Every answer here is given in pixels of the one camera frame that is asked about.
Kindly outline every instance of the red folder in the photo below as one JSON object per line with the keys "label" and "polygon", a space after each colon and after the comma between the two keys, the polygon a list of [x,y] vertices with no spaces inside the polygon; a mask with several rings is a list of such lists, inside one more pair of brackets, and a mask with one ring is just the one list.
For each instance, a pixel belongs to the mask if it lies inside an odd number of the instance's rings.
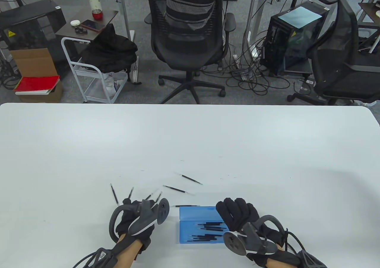
{"label": "red folder", "polygon": [[15,92],[52,90],[58,83],[59,76],[23,77]]}

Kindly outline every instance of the blue plastic case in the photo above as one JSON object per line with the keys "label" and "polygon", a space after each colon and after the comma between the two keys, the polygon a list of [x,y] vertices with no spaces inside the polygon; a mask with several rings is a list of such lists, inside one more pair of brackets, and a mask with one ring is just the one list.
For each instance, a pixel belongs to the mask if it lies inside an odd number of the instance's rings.
{"label": "blue plastic case", "polygon": [[[206,222],[221,222],[222,231],[204,230]],[[228,231],[215,207],[180,207],[179,208],[179,243],[223,243],[223,234]],[[197,235],[215,234],[216,240],[202,241]]]}

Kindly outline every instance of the chair base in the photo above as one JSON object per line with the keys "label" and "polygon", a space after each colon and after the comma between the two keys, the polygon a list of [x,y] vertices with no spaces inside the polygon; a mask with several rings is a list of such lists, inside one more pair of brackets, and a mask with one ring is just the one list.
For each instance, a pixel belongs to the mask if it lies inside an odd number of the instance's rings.
{"label": "chair base", "polygon": [[312,105],[315,105],[315,106],[333,106],[336,104],[336,101],[337,99],[327,99],[327,101],[321,101],[319,99],[315,99],[315,98],[312,98],[310,96],[307,96],[307,95],[303,95],[303,94],[300,94],[300,93],[294,93],[293,95],[288,95],[288,97],[286,97],[286,100],[288,102],[292,102],[295,98],[298,98],[302,101],[305,101],[306,103],[309,103],[309,104],[312,104]]}
{"label": "chair base", "polygon": [[186,78],[177,78],[177,77],[159,75],[160,86],[165,85],[164,79],[181,84],[176,89],[174,89],[165,99],[163,99],[160,102],[160,104],[165,104],[168,100],[170,100],[175,95],[182,92],[183,90],[190,90],[191,94],[193,94],[195,102],[197,104],[200,104],[199,97],[194,87],[208,87],[208,88],[220,89],[219,96],[224,97],[226,95],[225,87],[222,85],[193,79],[194,75],[197,75],[197,74],[198,72],[186,71]]}

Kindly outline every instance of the black computer case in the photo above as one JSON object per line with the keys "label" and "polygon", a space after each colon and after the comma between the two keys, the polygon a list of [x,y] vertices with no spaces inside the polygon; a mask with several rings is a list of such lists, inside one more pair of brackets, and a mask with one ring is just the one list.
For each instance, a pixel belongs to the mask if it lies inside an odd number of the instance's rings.
{"label": "black computer case", "polygon": [[[322,17],[300,29],[279,18],[300,6]],[[306,60],[306,51],[318,38],[328,11],[328,8],[313,1],[305,1],[294,8],[272,16],[262,44],[260,64],[267,67],[271,73],[280,74],[287,68]]]}
{"label": "black computer case", "polygon": [[[0,35],[9,50],[47,48],[57,73],[63,78],[69,70],[61,38],[55,35],[66,20],[53,0],[42,0],[0,13]],[[68,42],[69,55],[78,57],[74,44]]]}

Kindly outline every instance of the cardboard box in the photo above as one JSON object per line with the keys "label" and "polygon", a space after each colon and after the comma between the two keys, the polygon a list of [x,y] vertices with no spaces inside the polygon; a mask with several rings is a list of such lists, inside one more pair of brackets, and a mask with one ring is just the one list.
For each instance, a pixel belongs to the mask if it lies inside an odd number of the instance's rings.
{"label": "cardboard box", "polygon": [[[13,50],[11,55],[23,77],[57,76],[57,70],[47,48]],[[18,96],[25,103],[59,103],[62,98],[61,81],[47,95]]]}

